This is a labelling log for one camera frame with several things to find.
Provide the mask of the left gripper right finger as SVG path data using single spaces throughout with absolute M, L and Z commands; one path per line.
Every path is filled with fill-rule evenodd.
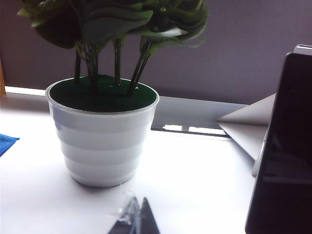
M 160 234 L 152 209 L 146 197 L 143 198 L 140 208 L 140 233 Z

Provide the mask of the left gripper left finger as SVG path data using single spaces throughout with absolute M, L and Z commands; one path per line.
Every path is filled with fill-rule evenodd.
M 139 234 L 140 231 L 140 207 L 135 196 L 131 197 L 127 205 L 122 209 L 109 234 Z

